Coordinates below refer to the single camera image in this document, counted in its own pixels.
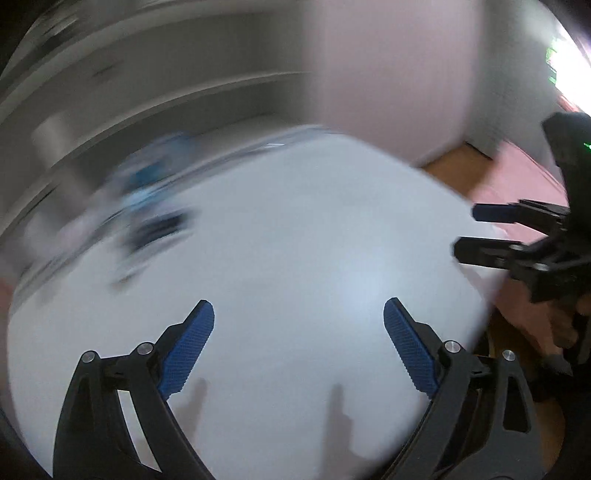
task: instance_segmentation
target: white table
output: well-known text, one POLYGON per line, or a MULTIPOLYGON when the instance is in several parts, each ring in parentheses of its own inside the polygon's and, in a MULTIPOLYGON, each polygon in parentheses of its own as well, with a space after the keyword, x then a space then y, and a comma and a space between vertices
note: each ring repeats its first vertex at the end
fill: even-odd
MULTIPOLYGON (((125 288, 113 288, 118 252, 106 239, 12 312, 11 390, 33 455, 51 470, 84 351, 127 354, 207 299, 215 328, 169 403, 217 479, 336 480, 376 467, 427 405, 384 329, 384 303, 397 296, 442 339, 473 344, 486 295, 450 246, 493 229, 424 173, 334 134, 248 157, 181 198, 199 210, 193 234, 125 288)), ((498 277, 483 279, 494 288, 498 277)), ((128 394, 122 403, 153 465, 128 394)))

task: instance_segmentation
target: blue object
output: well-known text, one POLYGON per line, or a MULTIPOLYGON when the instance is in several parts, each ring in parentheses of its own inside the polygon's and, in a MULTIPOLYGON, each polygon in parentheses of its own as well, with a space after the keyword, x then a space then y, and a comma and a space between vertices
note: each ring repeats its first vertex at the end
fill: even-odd
POLYGON ((414 329, 415 321, 398 299, 384 306, 384 326, 415 388, 433 398, 439 389, 435 360, 414 329))
POLYGON ((195 312, 185 331, 163 362, 163 371, 158 390, 168 400, 173 393, 180 392, 187 381, 201 350, 213 330, 214 313, 212 304, 204 302, 195 312))

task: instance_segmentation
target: pink wall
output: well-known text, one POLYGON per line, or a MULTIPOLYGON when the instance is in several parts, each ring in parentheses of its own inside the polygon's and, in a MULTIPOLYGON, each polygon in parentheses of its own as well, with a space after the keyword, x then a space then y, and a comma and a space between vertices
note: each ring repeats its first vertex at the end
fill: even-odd
POLYGON ((461 141, 483 0, 319 0, 322 123, 419 165, 461 141))

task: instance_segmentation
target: bright window light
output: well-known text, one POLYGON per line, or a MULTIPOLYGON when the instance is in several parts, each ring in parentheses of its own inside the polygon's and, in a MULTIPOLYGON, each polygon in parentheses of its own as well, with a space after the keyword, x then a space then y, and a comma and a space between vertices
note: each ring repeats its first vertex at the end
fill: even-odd
POLYGON ((551 81, 571 103, 591 115, 591 65, 564 27, 548 49, 546 61, 556 71, 551 81))

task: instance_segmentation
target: metal pivot screw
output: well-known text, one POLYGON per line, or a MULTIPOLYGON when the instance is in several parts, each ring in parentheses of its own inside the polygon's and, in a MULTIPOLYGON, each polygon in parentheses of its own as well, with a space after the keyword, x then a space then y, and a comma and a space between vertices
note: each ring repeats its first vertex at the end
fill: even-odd
POLYGON ((503 358, 508 362, 512 362, 513 360, 515 360, 515 352, 511 350, 505 350, 503 351, 503 358))
POLYGON ((138 347, 137 350, 140 355, 148 355, 149 353, 152 352, 152 350, 154 350, 154 345, 152 345, 151 343, 145 342, 145 343, 142 343, 138 347))
POLYGON ((89 364, 95 359, 96 355, 93 351, 84 352, 82 354, 82 363, 89 364))
POLYGON ((453 341, 453 340, 449 340, 449 341, 445 342, 444 347, 445 347, 445 350, 447 350, 450 353, 458 353, 462 349, 460 344, 453 341))

